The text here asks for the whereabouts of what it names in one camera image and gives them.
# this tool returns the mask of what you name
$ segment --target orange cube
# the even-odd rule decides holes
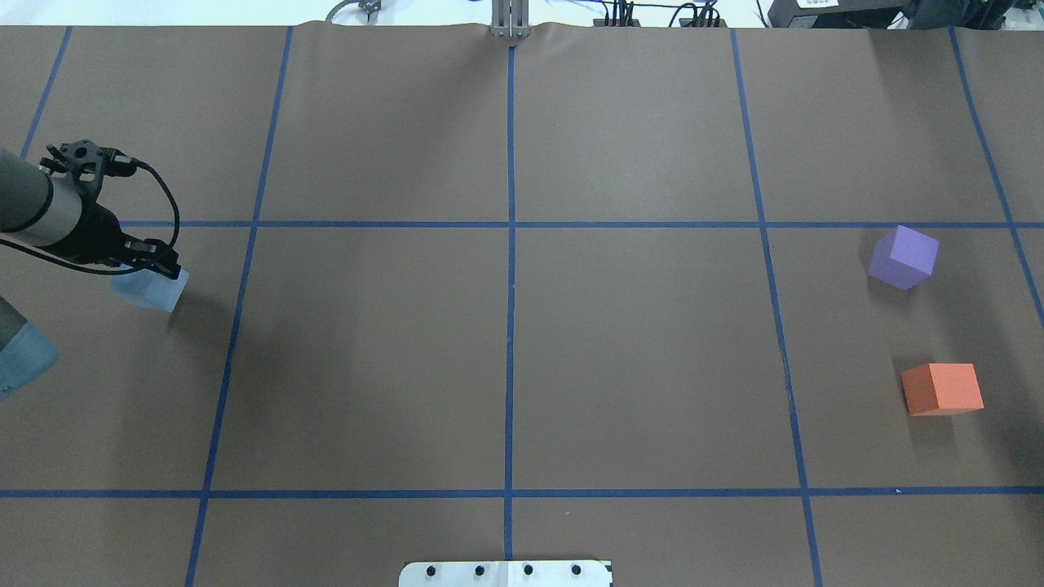
[[[910,416],[953,416],[982,409],[975,368],[970,363],[930,362],[902,375]]]

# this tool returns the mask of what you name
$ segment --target gray cylinder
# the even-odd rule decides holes
[[[47,246],[68,236],[82,213],[84,204],[68,178],[52,182],[47,173],[0,149],[0,232],[32,246]]]

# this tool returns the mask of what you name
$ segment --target purple cube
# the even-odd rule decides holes
[[[877,242],[867,273],[900,289],[909,289],[928,279],[938,253],[938,240],[900,226]]]

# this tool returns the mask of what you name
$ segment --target cube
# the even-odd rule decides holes
[[[109,290],[136,306],[171,313],[189,281],[182,269],[177,279],[167,279],[150,271],[118,275],[109,281]]]
[[[910,416],[953,416],[982,409],[975,367],[930,362],[902,374]]]
[[[938,240],[899,226],[877,242],[867,273],[906,290],[928,279],[935,266],[938,253]]]

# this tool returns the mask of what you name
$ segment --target blue tape line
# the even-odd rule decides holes
[[[197,490],[0,489],[0,498],[30,499],[199,499]]]
[[[688,221],[688,220],[566,220],[521,221],[520,229],[756,229],[756,221]]]
[[[221,425],[224,420],[224,406],[229,397],[229,383],[232,380],[232,360],[239,339],[239,327],[243,316],[243,299],[246,297],[246,283],[250,278],[251,265],[254,261],[254,243],[257,239],[258,220],[261,218],[261,206],[264,203],[265,182],[268,179],[268,164],[271,161],[271,147],[276,140],[276,126],[279,122],[279,108],[283,98],[283,84],[286,80],[286,67],[290,57],[290,44],[293,40],[293,27],[286,27],[286,39],[283,42],[283,60],[279,67],[279,81],[276,85],[276,98],[272,100],[271,119],[268,123],[268,138],[264,147],[264,159],[261,163],[261,174],[258,178],[257,197],[254,202],[254,216],[251,235],[246,241],[246,254],[243,258],[243,272],[239,278],[239,292],[236,295],[236,311],[232,319],[232,332],[229,335],[229,350],[224,357],[224,373],[221,376],[221,391],[217,399],[217,410],[214,414],[214,427],[211,431],[210,449],[207,452],[207,468],[204,473],[203,496],[199,499],[199,511],[196,516],[196,527],[192,537],[192,549],[189,554],[189,565],[185,573],[185,585],[191,587],[195,581],[196,563],[199,559],[199,545],[203,542],[204,524],[207,521],[207,501],[211,484],[214,479],[214,465],[217,460],[217,447],[221,439]]]
[[[0,499],[200,499],[200,490],[5,489]],[[682,499],[703,497],[867,497],[908,495],[1044,495],[1044,486],[821,487],[710,489],[515,489],[516,499]],[[502,499],[499,489],[211,490],[209,499]]]
[[[768,489],[517,489],[515,497],[549,499],[657,499],[678,497],[801,497],[802,490]]]
[[[503,221],[440,220],[261,220],[261,228],[505,229]]]
[[[212,490],[211,499],[501,499],[499,489]]]
[[[965,99],[968,101],[968,112],[972,116],[972,124],[975,126],[975,134],[978,135],[979,144],[982,146],[982,155],[986,157],[986,164],[990,167],[990,177],[993,179],[993,187],[997,190],[997,199],[1000,201],[1000,208],[1004,211],[1004,219],[1012,232],[1012,242],[1015,244],[1015,252],[1019,256],[1019,264],[1022,265],[1022,275],[1025,277],[1026,286],[1029,287],[1029,296],[1034,300],[1034,307],[1037,308],[1037,320],[1044,328],[1044,305],[1041,305],[1041,297],[1037,291],[1037,283],[1034,280],[1029,263],[1026,261],[1026,253],[1022,250],[1022,240],[1019,238],[1019,231],[1016,229],[1015,219],[1012,216],[1012,209],[1007,204],[1007,196],[1004,194],[1004,186],[1000,183],[1000,173],[993,160],[993,151],[990,150],[990,143],[986,140],[986,133],[982,131],[982,123],[978,117],[978,110],[975,108],[975,98],[972,97],[971,87],[968,85],[968,74],[965,72],[965,60],[960,55],[960,45],[957,43],[957,32],[952,26],[949,28],[950,46],[953,47],[953,58],[957,63],[957,73],[960,75],[960,87],[965,91]]]
[[[870,495],[1044,495],[1044,487],[841,487],[809,489],[815,497],[855,497]]]
[[[504,371],[504,560],[514,558],[515,486],[515,46],[507,48],[507,335]]]
[[[124,227],[169,228],[170,220],[121,220]],[[253,220],[182,220],[182,228],[248,228]],[[1044,222],[934,222],[934,221],[830,221],[830,220],[519,220],[517,229],[911,229],[1009,230],[1044,229]],[[346,229],[507,229],[500,220],[259,220],[258,228]]]
[[[32,138],[37,135],[40,117],[44,115],[44,107],[47,105],[47,98],[51,95],[51,88],[54,87],[54,78],[58,75],[58,68],[62,67],[62,60],[65,57],[65,50],[69,46],[69,38],[71,37],[72,27],[67,26],[65,36],[62,37],[62,45],[58,46],[58,54],[54,56],[54,65],[51,66],[51,73],[47,76],[47,85],[44,86],[44,93],[40,95],[40,103],[37,104],[37,112],[32,115],[32,122],[29,124],[29,132],[25,136],[25,143],[22,144],[22,159],[25,159],[29,155],[29,146],[32,145]]]
[[[174,224],[170,220],[120,220],[122,227],[140,228],[170,228]],[[250,228],[254,226],[251,220],[182,220],[183,229],[195,228]]]
[[[739,108],[743,116],[743,134],[746,138],[746,159],[751,166],[751,182],[754,186],[754,202],[758,209],[758,222],[761,225],[761,250],[765,258],[765,275],[768,279],[768,295],[773,305],[773,319],[776,322],[776,339],[783,360],[783,377],[786,386],[787,401],[790,412],[790,436],[793,441],[794,464],[798,467],[798,482],[802,490],[802,507],[805,514],[805,532],[808,538],[808,553],[812,566],[812,580],[816,587],[823,587],[823,572],[820,565],[820,548],[815,538],[815,522],[812,516],[812,500],[808,495],[808,476],[805,471],[805,454],[801,445],[801,427],[798,423],[798,403],[793,397],[793,383],[790,376],[790,359],[787,354],[786,335],[783,331],[783,314],[780,310],[779,290],[776,287],[776,271],[773,266],[772,248],[768,243],[768,227],[765,221],[765,207],[761,197],[761,181],[758,175],[758,162],[754,152],[754,133],[751,130],[751,116],[746,104],[746,89],[743,85],[743,68],[739,56],[739,41],[736,29],[729,29],[732,38],[732,57],[736,69],[736,90],[739,92]]]

